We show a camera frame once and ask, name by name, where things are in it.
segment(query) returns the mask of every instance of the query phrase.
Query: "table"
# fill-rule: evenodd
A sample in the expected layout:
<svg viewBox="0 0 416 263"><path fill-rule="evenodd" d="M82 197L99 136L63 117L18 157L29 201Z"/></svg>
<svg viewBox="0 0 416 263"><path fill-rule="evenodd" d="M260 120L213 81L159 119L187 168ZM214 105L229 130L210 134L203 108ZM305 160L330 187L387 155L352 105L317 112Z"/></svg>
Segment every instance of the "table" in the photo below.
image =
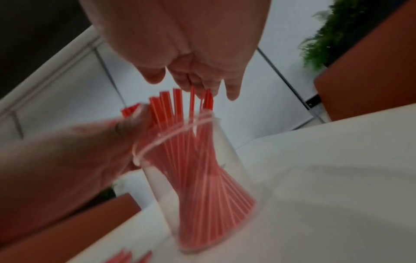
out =
<svg viewBox="0 0 416 263"><path fill-rule="evenodd" d="M273 190L239 232L198 255L169 238L156 204L71 263L124 247L152 263L416 262L416 104L253 140L237 150Z"/></svg>

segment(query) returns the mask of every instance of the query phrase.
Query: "clear plastic cup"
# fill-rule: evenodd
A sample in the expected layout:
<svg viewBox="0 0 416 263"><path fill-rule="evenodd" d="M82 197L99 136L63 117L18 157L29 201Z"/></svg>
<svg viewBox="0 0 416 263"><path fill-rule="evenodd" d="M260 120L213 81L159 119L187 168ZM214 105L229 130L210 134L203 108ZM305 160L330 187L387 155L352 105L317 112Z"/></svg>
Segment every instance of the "clear plastic cup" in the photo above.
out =
<svg viewBox="0 0 416 263"><path fill-rule="evenodd" d="M264 199L211 111L154 127L133 155L182 252L218 244Z"/></svg>

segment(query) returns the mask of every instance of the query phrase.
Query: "skin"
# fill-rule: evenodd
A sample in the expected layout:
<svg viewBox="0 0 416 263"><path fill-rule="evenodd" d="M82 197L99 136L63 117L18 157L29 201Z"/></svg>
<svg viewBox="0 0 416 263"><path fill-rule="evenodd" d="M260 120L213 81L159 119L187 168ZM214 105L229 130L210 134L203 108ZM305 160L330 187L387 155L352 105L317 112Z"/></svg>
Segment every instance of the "skin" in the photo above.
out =
<svg viewBox="0 0 416 263"><path fill-rule="evenodd" d="M100 34L150 83L166 68L195 86L237 99L270 0L81 0ZM0 245L69 215L131 171L132 145L149 128L148 107L126 120L87 124L0 151Z"/></svg>

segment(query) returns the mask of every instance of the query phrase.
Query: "foliage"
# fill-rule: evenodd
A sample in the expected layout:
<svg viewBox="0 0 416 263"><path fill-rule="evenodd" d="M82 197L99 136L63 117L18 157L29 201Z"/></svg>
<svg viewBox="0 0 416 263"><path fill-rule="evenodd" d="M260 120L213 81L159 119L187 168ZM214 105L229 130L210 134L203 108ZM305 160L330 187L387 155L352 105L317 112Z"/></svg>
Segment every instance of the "foliage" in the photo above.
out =
<svg viewBox="0 0 416 263"><path fill-rule="evenodd" d="M314 15L324 26L312 37L305 39L299 46L305 67L319 70L329 60L330 48L336 47L365 15L372 0L335 0L328 11Z"/></svg>

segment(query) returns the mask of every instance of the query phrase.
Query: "brown planter box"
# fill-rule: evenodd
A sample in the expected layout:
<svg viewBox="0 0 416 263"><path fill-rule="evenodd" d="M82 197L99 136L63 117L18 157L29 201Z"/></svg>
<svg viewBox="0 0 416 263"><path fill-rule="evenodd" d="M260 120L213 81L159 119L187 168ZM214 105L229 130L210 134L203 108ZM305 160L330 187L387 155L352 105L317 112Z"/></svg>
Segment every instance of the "brown planter box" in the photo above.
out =
<svg viewBox="0 0 416 263"><path fill-rule="evenodd" d="M416 0L408 0L315 79L330 118L416 103Z"/></svg>
<svg viewBox="0 0 416 263"><path fill-rule="evenodd" d="M140 212L122 195L0 251L1 263L64 263Z"/></svg>

